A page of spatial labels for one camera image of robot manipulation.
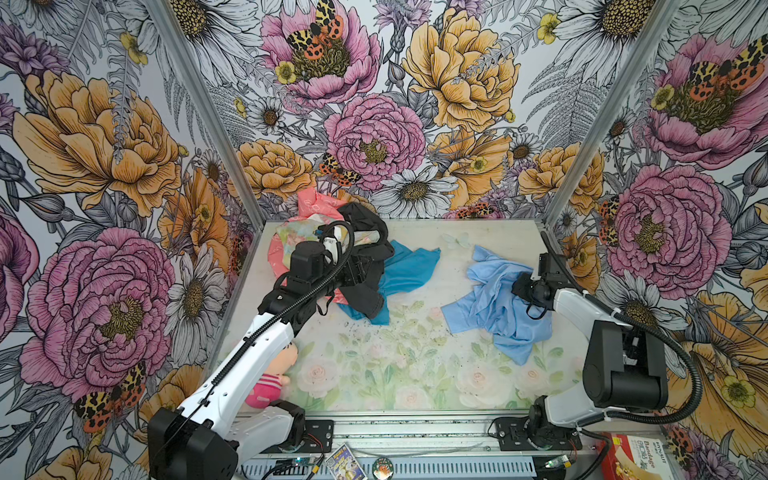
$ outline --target round badge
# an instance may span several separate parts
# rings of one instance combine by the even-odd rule
[[[389,458],[377,458],[373,463],[373,474],[378,480],[389,480],[394,471],[395,467]]]

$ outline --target wall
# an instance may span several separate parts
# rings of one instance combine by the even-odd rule
[[[139,2],[0,3],[4,478],[146,478],[254,232]]]
[[[695,25],[605,132],[597,205],[577,192],[553,225],[584,288],[695,362],[702,403],[667,431],[688,478],[768,478],[766,15],[764,2],[685,4],[672,26]],[[667,366],[674,411],[690,379],[669,351]]]
[[[383,217],[494,219],[543,215],[654,0],[170,4],[266,217],[315,187]]]

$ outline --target blue garment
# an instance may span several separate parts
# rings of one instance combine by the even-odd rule
[[[412,292],[429,282],[440,260],[440,249],[434,251],[419,248],[412,252],[395,240],[390,242],[395,247],[395,254],[384,260],[384,274],[379,280],[379,292],[384,296],[384,307],[376,318],[371,319],[373,325],[389,325],[389,308],[386,297],[393,293]],[[339,303],[341,310],[355,320],[366,316],[349,305]]]
[[[473,259],[467,269],[470,280],[480,282],[474,291],[455,303],[442,307],[451,333],[484,328],[493,334],[493,343],[518,365],[528,361],[533,344],[552,336],[551,312],[534,320],[525,312],[528,304],[512,293],[512,284],[528,266],[505,260],[490,250],[475,245]],[[531,315],[541,310],[531,308]]]

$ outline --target transparent butterfly decoration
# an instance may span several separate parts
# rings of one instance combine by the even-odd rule
[[[457,248],[469,248],[469,233],[460,233],[458,238],[444,233],[440,236],[447,244],[449,250]]]

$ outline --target plush doll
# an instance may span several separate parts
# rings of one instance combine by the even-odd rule
[[[255,409],[265,409],[271,402],[280,398],[280,391],[290,383],[290,379],[283,375],[299,358],[299,349],[293,343],[289,343],[282,352],[277,354],[275,360],[264,371],[253,391],[245,399],[245,403]]]

